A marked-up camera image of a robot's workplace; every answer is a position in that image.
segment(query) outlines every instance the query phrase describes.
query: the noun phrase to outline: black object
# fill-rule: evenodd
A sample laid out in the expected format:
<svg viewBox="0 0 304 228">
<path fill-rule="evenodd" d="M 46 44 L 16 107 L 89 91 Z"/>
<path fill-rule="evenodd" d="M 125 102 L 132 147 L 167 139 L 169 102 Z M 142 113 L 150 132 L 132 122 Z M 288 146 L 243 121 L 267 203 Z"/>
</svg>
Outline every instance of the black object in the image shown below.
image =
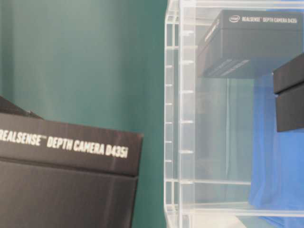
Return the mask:
<svg viewBox="0 0 304 228">
<path fill-rule="evenodd" d="M 222 10 L 198 45 L 198 76 L 255 78 L 299 55 L 299 12 Z"/>
<path fill-rule="evenodd" d="M 277 131 L 304 128 L 304 54 L 274 71 Z"/>
<path fill-rule="evenodd" d="M 31 118 L 7 102 L 0 227 L 130 228 L 142 135 Z"/>
</svg>

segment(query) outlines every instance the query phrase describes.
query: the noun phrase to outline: green fabric backdrop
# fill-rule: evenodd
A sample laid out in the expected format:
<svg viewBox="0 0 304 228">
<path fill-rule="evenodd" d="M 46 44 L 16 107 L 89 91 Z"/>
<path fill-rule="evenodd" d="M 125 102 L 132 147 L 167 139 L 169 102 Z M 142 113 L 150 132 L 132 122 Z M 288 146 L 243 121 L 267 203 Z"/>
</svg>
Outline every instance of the green fabric backdrop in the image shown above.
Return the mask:
<svg viewBox="0 0 304 228">
<path fill-rule="evenodd" d="M 145 134 L 133 228 L 164 228 L 166 0 L 0 0 L 1 94 L 46 119 Z"/>
</svg>

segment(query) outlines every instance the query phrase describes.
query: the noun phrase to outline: camera box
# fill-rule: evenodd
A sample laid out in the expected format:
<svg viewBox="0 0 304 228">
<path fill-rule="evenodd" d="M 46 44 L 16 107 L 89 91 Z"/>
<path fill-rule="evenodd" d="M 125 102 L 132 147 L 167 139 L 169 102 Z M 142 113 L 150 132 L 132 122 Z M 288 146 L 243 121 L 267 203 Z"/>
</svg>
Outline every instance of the camera box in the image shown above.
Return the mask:
<svg viewBox="0 0 304 228">
<path fill-rule="evenodd" d="M 198 45 L 198 76 L 255 78 L 303 50 L 300 12 L 222 10 Z"/>
<path fill-rule="evenodd" d="M 131 227 L 141 134 L 2 110 L 0 227 Z"/>
<path fill-rule="evenodd" d="M 274 71 L 278 132 L 304 128 L 304 54 Z"/>
</svg>

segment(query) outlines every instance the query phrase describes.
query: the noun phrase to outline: blue fabric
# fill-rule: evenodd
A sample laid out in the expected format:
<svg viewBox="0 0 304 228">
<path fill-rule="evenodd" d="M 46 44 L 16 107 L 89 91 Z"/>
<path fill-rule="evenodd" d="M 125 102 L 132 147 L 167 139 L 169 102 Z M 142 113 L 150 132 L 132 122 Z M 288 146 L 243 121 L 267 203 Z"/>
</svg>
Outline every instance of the blue fabric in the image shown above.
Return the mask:
<svg viewBox="0 0 304 228">
<path fill-rule="evenodd" d="M 278 133 L 271 75 L 255 82 L 254 148 L 249 202 L 257 209 L 304 210 L 304 130 Z M 278 228 L 304 228 L 303 218 L 263 217 Z"/>
</svg>

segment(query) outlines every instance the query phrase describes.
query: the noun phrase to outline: clear plastic container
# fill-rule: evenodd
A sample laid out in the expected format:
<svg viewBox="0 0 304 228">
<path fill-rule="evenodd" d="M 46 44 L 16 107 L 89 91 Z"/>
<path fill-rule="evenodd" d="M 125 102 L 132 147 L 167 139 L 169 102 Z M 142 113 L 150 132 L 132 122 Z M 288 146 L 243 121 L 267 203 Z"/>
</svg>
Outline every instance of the clear plastic container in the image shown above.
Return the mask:
<svg viewBox="0 0 304 228">
<path fill-rule="evenodd" d="M 169 228 L 304 227 L 304 133 L 277 132 L 272 75 L 303 52 L 302 10 L 304 1 L 168 0 Z"/>
</svg>

